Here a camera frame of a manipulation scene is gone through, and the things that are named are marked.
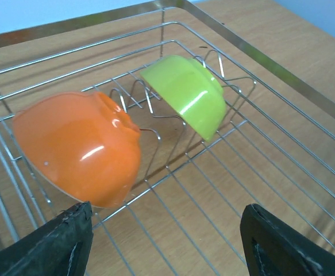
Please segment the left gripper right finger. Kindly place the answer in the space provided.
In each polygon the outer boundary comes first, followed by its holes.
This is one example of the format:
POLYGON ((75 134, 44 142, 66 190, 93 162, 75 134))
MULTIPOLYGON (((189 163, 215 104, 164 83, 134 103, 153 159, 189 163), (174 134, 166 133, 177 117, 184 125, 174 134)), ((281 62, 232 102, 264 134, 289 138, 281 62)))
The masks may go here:
POLYGON ((245 207, 240 233, 250 275, 335 275, 335 256, 258 204, 245 207))

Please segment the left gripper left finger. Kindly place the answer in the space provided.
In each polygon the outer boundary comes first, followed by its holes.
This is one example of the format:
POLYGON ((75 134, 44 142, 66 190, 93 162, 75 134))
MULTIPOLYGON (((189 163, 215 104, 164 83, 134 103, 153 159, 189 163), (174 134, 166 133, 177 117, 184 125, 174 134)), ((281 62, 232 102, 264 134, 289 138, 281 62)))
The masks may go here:
POLYGON ((84 275, 93 241, 92 208, 77 203, 0 251, 0 275, 84 275))

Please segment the orange bowl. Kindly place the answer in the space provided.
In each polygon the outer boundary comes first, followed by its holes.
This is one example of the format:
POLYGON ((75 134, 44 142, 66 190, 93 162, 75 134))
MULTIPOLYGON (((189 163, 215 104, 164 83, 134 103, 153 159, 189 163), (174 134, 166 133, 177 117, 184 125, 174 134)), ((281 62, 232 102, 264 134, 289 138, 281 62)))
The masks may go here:
POLYGON ((78 201, 113 208, 135 183, 140 129, 102 92, 45 98, 14 115, 13 134, 29 163, 78 201))

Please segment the green bowl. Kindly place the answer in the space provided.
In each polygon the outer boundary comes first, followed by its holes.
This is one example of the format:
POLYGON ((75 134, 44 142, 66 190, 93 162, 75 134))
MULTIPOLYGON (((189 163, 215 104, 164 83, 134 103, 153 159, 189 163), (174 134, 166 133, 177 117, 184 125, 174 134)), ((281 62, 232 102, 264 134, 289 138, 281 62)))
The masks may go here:
POLYGON ((212 139, 226 114, 226 103, 222 86, 202 63, 169 55, 140 75, 201 138, 212 139))

